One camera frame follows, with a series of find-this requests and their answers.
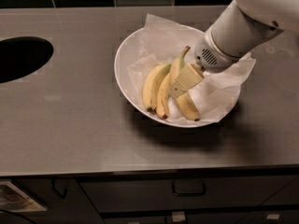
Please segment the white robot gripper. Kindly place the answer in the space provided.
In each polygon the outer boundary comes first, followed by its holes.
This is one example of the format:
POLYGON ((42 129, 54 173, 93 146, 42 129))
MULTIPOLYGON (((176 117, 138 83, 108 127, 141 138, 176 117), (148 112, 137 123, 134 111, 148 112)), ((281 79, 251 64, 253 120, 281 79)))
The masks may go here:
POLYGON ((170 83, 168 93, 171 97, 178 98, 202 82, 205 69, 228 69, 239 61, 239 57, 228 55, 218 47, 210 29, 196 43, 194 57, 200 65, 187 63, 182 68, 170 83))

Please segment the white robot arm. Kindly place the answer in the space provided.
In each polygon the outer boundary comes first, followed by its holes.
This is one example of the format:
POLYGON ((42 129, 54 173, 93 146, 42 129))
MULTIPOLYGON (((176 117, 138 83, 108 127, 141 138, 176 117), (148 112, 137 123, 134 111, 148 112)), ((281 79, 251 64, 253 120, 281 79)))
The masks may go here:
POLYGON ((195 63, 170 83, 177 98, 204 73, 221 73, 245 54, 284 31, 299 32, 299 0, 233 0, 194 48, 195 63))

